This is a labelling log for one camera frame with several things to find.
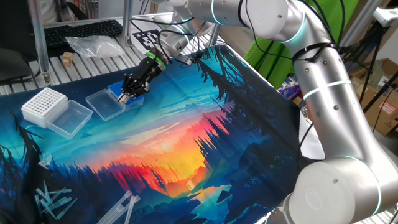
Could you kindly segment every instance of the black keyboard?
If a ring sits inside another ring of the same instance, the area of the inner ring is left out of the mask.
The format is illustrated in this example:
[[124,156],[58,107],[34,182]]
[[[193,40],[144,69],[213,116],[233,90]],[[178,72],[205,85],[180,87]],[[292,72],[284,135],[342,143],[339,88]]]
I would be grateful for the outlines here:
[[122,25],[116,20],[95,22],[81,26],[61,26],[44,29],[47,47],[63,47],[68,45],[65,37],[89,37],[93,35],[117,35],[122,33]]

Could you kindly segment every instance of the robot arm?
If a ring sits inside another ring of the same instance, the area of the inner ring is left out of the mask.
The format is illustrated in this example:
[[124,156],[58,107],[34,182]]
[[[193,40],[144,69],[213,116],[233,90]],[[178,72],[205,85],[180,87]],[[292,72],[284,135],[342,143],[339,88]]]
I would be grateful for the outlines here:
[[[326,160],[304,168],[294,191],[263,221],[349,224],[397,203],[398,168],[375,140],[339,53],[306,5],[298,0],[170,2],[179,16],[174,21],[194,19],[168,29],[204,34],[211,29],[211,22],[247,26],[259,37],[284,43],[294,55],[294,68],[304,100],[314,114]],[[209,22],[206,29],[200,29],[205,21]],[[170,56],[179,54],[190,39],[188,35],[165,34],[160,41]],[[162,52],[152,49],[149,57],[166,64]],[[315,59],[304,60],[314,55]]]

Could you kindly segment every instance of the green backdrop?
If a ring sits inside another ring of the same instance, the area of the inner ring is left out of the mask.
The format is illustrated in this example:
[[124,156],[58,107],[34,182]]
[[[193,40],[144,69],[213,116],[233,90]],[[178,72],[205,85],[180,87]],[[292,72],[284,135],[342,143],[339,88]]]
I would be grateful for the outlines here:
[[[359,0],[343,1],[346,10],[346,25],[351,18],[351,15],[354,13],[358,1]],[[311,0],[306,0],[306,2],[313,6],[313,2]],[[341,28],[341,20],[343,18],[340,1],[318,0],[318,3],[325,13],[330,29],[337,41]],[[269,48],[269,53],[271,54],[283,55],[285,57],[291,58],[290,52],[281,43],[264,40],[259,37],[257,38],[257,43],[262,50],[266,51]],[[294,73],[291,60],[273,55],[266,55],[264,52],[258,49],[256,43],[253,43],[247,54],[244,56],[244,59],[275,88],[281,86],[289,73]]]

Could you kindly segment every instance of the wire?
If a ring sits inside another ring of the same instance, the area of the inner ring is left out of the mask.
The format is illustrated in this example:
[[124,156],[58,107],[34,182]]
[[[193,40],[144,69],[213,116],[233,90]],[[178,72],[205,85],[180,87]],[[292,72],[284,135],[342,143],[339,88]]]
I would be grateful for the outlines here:
[[388,224],[392,224],[392,222],[396,219],[396,216],[398,215],[398,210],[396,210],[394,216],[391,218],[390,222]]
[[330,39],[333,43],[336,43],[335,38],[333,37],[333,34],[331,33],[331,30],[329,26],[326,24],[326,22],[319,16],[318,12],[311,7],[309,4],[307,4],[305,1],[302,1],[303,4],[305,4],[317,17],[318,19],[322,22],[323,26],[325,27],[325,30],[328,32]]
[[148,7],[148,3],[149,3],[149,0],[147,0],[147,4],[145,5],[145,9],[144,9],[144,12],[142,12],[142,15],[145,14],[145,11],[147,10],[147,7]]
[[37,71],[37,73],[34,76],[32,76],[30,78],[26,78],[26,79],[18,80],[18,81],[4,80],[4,81],[0,82],[0,85],[11,85],[11,84],[25,83],[25,82],[33,80],[34,78],[38,77],[39,75],[40,75],[40,69],[39,69],[39,71]]
[[145,0],[142,1],[141,9],[139,10],[139,15],[141,15],[142,9],[144,8],[144,4],[145,4]]
[[172,61],[172,60],[170,59],[170,57],[167,55],[166,51],[163,49],[162,43],[160,42],[160,37],[162,36],[162,33],[163,33],[163,32],[170,32],[170,33],[178,34],[178,35],[192,35],[192,34],[184,34],[184,33],[175,32],[175,31],[172,31],[172,30],[162,30],[162,31],[159,32],[159,36],[157,37],[157,41],[158,41],[159,47],[160,47],[160,49],[163,51],[163,54],[166,56],[167,61],[168,61],[169,63],[173,63],[173,61]]
[[[135,23],[134,23],[133,21],[143,21],[143,22],[149,22],[149,23],[161,24],[161,25],[181,25],[181,24],[185,24],[185,23],[191,21],[192,19],[193,19],[193,18],[190,18],[190,19],[188,19],[188,20],[186,20],[186,21],[183,21],[183,22],[166,23],[166,22],[150,21],[150,20],[147,20],[147,19],[131,18],[131,19],[130,19],[130,22],[131,22],[131,24],[132,24],[135,28],[138,29],[139,32],[143,33],[143,34],[149,39],[149,41],[150,41],[151,44],[154,46],[154,48],[156,49],[156,52],[157,52],[156,45],[155,45],[155,43],[152,41],[152,39],[151,39],[146,33],[144,33],[144,31],[142,31],[137,25],[135,25]],[[158,45],[159,45],[160,49],[162,49],[163,54],[164,54],[165,57],[167,58],[168,62],[169,62],[169,63],[172,63],[170,57],[166,54],[165,50],[163,49],[162,43],[160,42],[160,35],[161,35],[162,32],[164,32],[164,30],[160,31],[160,32],[159,32],[159,36],[157,37],[157,39],[158,39]]]
[[138,19],[138,18],[131,18],[130,21],[143,21],[143,22],[150,22],[150,23],[160,24],[160,25],[182,25],[182,24],[186,24],[187,22],[191,21],[192,19],[193,19],[193,17],[186,21],[183,21],[183,22],[174,22],[174,23],[173,22],[168,23],[168,22],[150,21],[147,19]]
[[[268,53],[268,52],[266,52],[265,50],[262,50],[262,49],[260,48],[260,45],[259,45],[259,43],[257,42],[257,38],[256,38],[256,31],[254,30],[253,23],[251,22],[251,19],[250,19],[250,16],[249,16],[249,12],[248,12],[248,1],[246,1],[245,10],[246,10],[246,15],[248,16],[248,19],[249,19],[249,22],[250,22],[251,29],[253,30],[254,42],[256,43],[257,48],[258,48],[262,53],[264,53],[264,54],[273,55],[273,56],[278,57],[278,55]],[[279,56],[279,57],[281,57],[281,58],[286,58],[286,59],[291,60],[291,58],[285,57],[285,56],[282,56],[282,55]]]
[[340,45],[341,38],[343,37],[344,26],[346,25],[346,8],[344,6],[343,0],[340,0],[341,12],[343,13],[343,18],[341,19],[340,35],[338,36],[337,45]]
[[[198,51],[200,50],[200,40],[199,40],[199,37],[198,37],[198,34],[199,34],[199,32],[202,30],[202,28],[205,26],[205,24],[206,24],[206,21],[201,25],[201,27],[199,28],[199,30],[198,30],[198,32],[193,36],[193,43],[192,43],[192,50],[191,50],[191,53],[190,53],[190,55],[189,55],[189,58],[191,57],[191,54],[193,53],[193,50],[195,49],[195,37],[197,37],[197,39],[198,39]],[[189,60],[189,58],[187,58],[185,61],[184,61],[184,63],[182,63],[181,64],[181,66],[180,67],[183,67],[183,65]]]
[[297,165],[298,165],[298,169],[299,169],[299,170],[302,170],[301,167],[300,167],[300,164],[299,164],[299,159],[300,159],[300,157],[302,156],[302,153],[301,153],[301,146],[303,145],[303,142],[304,142],[304,140],[305,140],[305,137],[307,137],[307,135],[309,134],[309,132],[310,132],[312,126],[313,126],[313,123],[308,127],[308,129],[307,129],[307,131],[305,132],[303,138],[301,139],[300,144],[298,145],[298,151],[297,151]]
[[378,114],[378,116],[377,116],[376,122],[374,123],[374,127],[373,127],[372,133],[374,133],[374,130],[376,129],[376,125],[377,125],[377,122],[379,121],[380,114],[381,114],[381,111],[383,110],[384,104],[387,102],[387,99],[390,97],[391,93],[392,93],[394,90],[395,90],[395,88],[393,88],[393,89],[390,91],[390,93],[387,95],[386,99],[384,100],[383,104],[381,105],[381,108],[380,108],[379,114]]
[[321,14],[322,20],[325,22],[324,26],[326,26],[326,27],[330,30],[330,26],[329,26],[329,23],[328,23],[328,19],[326,18],[325,13],[323,13],[323,9],[322,9],[321,6],[319,5],[318,1],[317,1],[317,0],[312,0],[312,2],[314,3],[314,5],[317,7],[319,13]]

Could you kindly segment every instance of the clear plastic container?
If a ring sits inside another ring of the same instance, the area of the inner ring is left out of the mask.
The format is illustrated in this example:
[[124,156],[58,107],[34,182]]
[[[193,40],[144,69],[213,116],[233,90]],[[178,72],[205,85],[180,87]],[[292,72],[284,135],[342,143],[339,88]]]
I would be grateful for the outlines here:
[[93,111],[70,100],[52,116],[47,126],[50,130],[71,139],[91,119]]
[[109,121],[126,110],[126,106],[120,104],[108,90],[87,96],[86,101],[104,121]]

